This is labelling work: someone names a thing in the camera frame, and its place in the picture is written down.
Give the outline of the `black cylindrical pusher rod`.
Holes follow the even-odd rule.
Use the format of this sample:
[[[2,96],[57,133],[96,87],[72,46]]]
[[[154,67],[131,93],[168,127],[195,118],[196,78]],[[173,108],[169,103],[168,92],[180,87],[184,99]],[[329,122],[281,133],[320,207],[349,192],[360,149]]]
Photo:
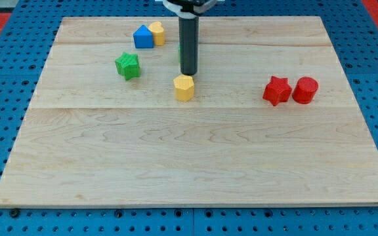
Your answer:
[[[198,32],[199,17],[178,19],[180,72],[195,75],[198,72]]]

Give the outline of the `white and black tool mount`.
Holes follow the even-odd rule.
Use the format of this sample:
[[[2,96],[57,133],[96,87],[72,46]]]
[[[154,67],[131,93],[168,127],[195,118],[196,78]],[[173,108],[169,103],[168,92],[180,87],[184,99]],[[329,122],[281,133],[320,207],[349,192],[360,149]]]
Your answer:
[[[217,0],[163,0],[163,6],[184,19],[201,16],[217,4]]]

